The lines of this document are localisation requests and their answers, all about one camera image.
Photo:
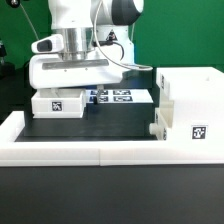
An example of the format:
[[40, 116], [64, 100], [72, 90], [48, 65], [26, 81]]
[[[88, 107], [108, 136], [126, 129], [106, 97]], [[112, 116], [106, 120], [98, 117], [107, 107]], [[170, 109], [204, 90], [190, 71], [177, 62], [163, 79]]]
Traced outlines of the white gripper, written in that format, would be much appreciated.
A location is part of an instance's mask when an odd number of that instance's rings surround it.
[[[31, 45], [34, 56], [29, 63], [29, 81], [34, 89], [81, 87], [119, 83], [123, 69], [97, 49], [84, 59], [63, 60], [61, 34], [53, 34]], [[98, 89], [94, 104], [100, 102], [103, 89]]]

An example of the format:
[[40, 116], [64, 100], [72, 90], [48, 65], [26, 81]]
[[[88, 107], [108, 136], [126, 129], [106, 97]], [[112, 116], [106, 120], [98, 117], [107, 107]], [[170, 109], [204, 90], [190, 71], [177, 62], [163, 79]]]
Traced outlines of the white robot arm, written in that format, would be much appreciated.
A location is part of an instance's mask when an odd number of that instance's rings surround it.
[[48, 0], [52, 34], [31, 45], [30, 86], [38, 98], [119, 83], [137, 70], [128, 27], [144, 0]]

